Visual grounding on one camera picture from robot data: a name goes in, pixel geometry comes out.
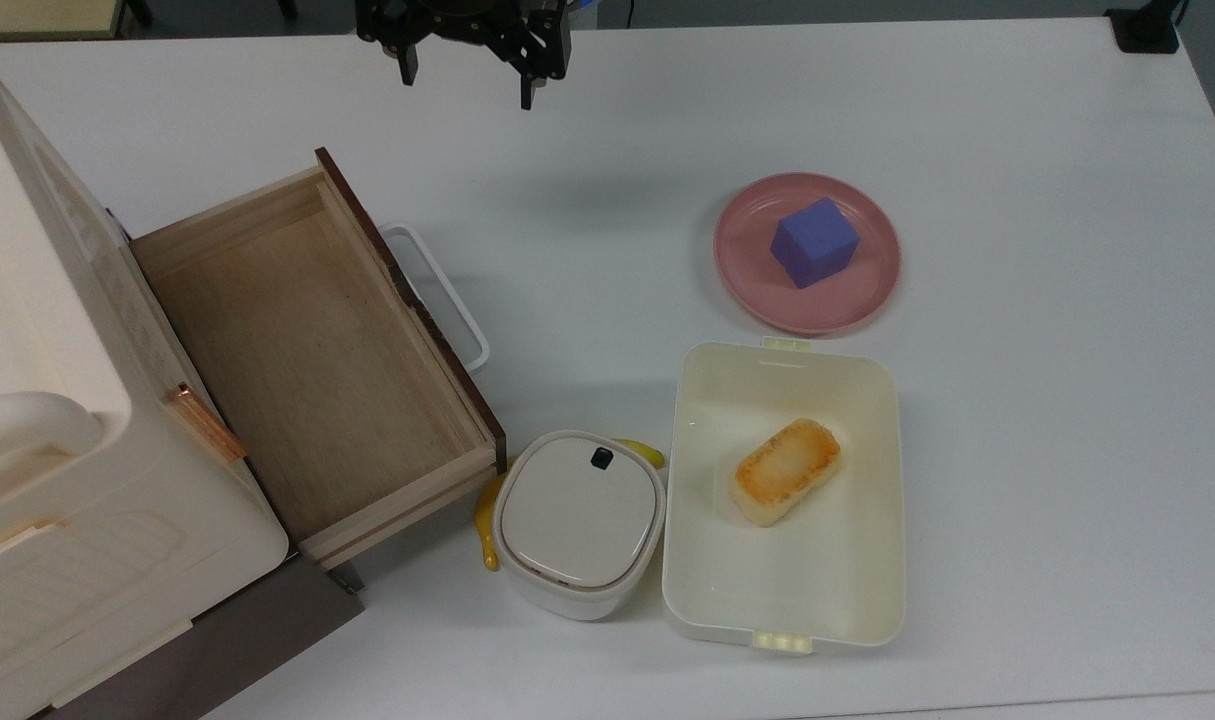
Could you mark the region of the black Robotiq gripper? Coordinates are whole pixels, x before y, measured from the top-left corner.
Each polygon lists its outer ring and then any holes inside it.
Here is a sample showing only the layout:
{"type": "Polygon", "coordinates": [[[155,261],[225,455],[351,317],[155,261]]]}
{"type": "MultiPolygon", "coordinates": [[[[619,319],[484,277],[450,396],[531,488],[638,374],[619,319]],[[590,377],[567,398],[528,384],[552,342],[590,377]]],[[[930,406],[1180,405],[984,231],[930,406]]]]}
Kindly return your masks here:
{"type": "Polygon", "coordinates": [[[379,44],[396,59],[405,86],[419,69],[416,45],[429,36],[465,36],[484,32],[485,46],[520,78],[520,108],[531,110],[535,91],[563,79],[571,56],[567,1],[402,1],[388,13],[389,1],[356,1],[356,35],[379,44]]]}

